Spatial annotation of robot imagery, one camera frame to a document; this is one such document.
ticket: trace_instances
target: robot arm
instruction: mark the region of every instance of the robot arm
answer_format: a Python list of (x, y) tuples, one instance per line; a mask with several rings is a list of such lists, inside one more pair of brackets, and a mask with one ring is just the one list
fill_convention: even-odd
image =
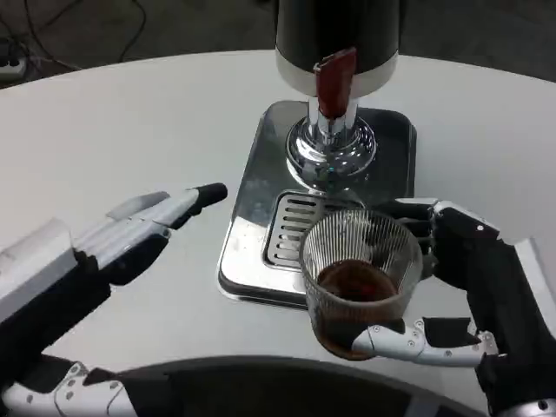
[(359, 348), (406, 361), (475, 367), (491, 414), (556, 415), (556, 301), (534, 240), (507, 245), (496, 227), (451, 202), (403, 199), (377, 209), (405, 222), (425, 253), (431, 243), (434, 275), (467, 291), (477, 332), (467, 332), (468, 319), (424, 319), (405, 332), (369, 328), (355, 341)]
[(133, 198), (72, 242), (53, 220), (0, 253), (2, 402), (16, 415), (173, 415), (164, 377), (134, 381), (42, 355), (162, 252), (171, 229), (227, 196), (223, 184)]

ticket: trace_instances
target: red handle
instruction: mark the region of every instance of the red handle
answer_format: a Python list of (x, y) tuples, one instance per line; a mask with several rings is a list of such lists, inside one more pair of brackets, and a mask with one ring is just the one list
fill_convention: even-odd
[(357, 50), (348, 48), (327, 56), (314, 66), (316, 95), (325, 117), (335, 119), (346, 113), (356, 64)]

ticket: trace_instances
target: drip tray grate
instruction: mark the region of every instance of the drip tray grate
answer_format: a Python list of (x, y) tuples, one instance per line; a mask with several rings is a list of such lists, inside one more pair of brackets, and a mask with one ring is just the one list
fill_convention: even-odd
[(278, 197), (264, 260), (274, 267), (300, 269), (301, 237), (325, 215), (343, 209), (362, 209), (358, 202), (325, 196), (289, 193)]

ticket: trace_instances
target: gray floor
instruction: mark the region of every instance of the gray floor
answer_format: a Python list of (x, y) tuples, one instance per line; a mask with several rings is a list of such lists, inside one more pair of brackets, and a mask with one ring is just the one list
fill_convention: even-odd
[[(274, 46), (269, 4), (255, 0), (140, 1), (149, 20), (129, 60)], [(30, 0), (34, 20), (44, 22), (69, 2)], [(402, 53), (556, 81), (556, 0), (408, 3)], [(26, 30), (23, 0), (2, 0), (0, 12), (15, 30)], [(140, 17), (130, 0), (84, 0), (40, 36), (59, 59), (84, 68), (104, 65), (117, 60)], [(44, 71), (49, 75), (60, 69), (47, 65)]]

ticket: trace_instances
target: round table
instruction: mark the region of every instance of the round table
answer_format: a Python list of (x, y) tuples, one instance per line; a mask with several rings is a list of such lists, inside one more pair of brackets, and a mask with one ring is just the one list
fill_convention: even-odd
[[(74, 72), (0, 91), (0, 247), (52, 216), (79, 235), (128, 197), (225, 182), (229, 198), (175, 233), (155, 265), (48, 353), (119, 371), (161, 361), (272, 354), (384, 374), (486, 410), (473, 370), (382, 358), (346, 362), (314, 338), (304, 311), (231, 300), (216, 263), (261, 113), (305, 99), (273, 51), (172, 56)], [(556, 183), (556, 86), (460, 63), (402, 56), (361, 105), (418, 130), (415, 192), (466, 206), (510, 239), (535, 235), (547, 271)], [(432, 278), (407, 311), (469, 316), (465, 294)]]

